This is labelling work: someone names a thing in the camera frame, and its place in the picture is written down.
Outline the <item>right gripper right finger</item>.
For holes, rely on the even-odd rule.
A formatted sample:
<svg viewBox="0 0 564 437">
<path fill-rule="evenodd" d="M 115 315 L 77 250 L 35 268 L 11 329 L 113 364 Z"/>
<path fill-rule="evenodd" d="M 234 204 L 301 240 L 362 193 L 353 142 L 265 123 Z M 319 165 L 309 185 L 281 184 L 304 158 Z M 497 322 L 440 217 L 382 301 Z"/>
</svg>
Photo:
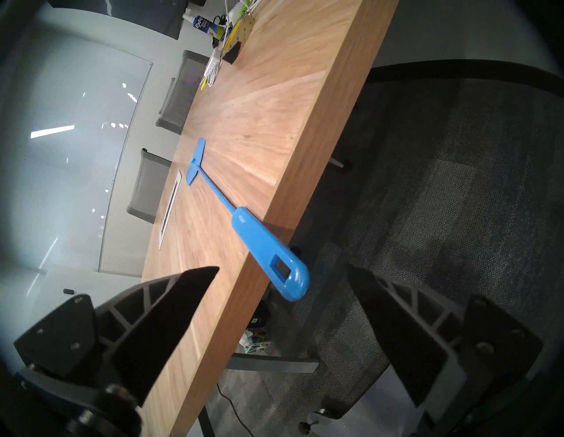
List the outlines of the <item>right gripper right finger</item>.
<svg viewBox="0 0 564 437">
<path fill-rule="evenodd" d="M 543 341 L 484 295 L 470 295 L 465 308 L 417 284 L 385 278 L 348 265 L 348 281 L 375 338 L 416 406 L 447 376 L 447 405 L 467 387 L 465 402 L 477 404 L 525 377 Z"/>
</svg>

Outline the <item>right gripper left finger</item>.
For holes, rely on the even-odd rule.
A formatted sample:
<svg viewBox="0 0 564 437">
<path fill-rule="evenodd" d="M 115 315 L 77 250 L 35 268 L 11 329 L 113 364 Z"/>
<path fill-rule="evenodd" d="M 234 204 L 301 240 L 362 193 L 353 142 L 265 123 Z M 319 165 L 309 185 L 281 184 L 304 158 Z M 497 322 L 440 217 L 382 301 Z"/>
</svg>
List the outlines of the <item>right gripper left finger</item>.
<svg viewBox="0 0 564 437">
<path fill-rule="evenodd" d="M 218 272 L 206 266 L 146 281 L 98 307 L 87 294 L 70 297 L 14 342 L 25 365 L 16 375 L 45 396 L 117 387 L 142 406 Z"/>
</svg>

